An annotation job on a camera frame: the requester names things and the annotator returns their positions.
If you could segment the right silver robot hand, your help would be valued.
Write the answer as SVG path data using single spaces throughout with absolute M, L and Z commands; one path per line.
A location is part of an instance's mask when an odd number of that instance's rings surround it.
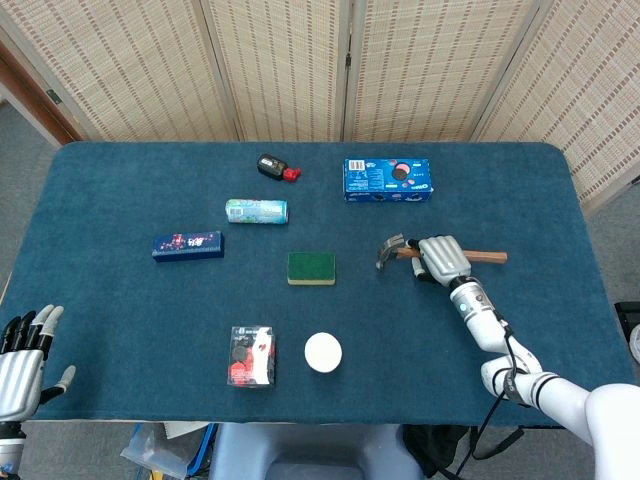
M 417 257 L 411 259 L 414 277 L 448 287 L 458 277 L 468 277 L 471 264 L 453 236 L 434 236 L 420 241 L 410 239 L 406 246 Z

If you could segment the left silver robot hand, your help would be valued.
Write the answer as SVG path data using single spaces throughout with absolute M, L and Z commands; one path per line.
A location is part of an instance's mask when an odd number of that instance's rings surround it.
M 68 366 L 56 384 L 42 388 L 44 369 L 64 313 L 63 306 L 46 305 L 13 317 L 1 330 L 1 422 L 20 423 L 40 405 L 63 395 L 76 367 Z

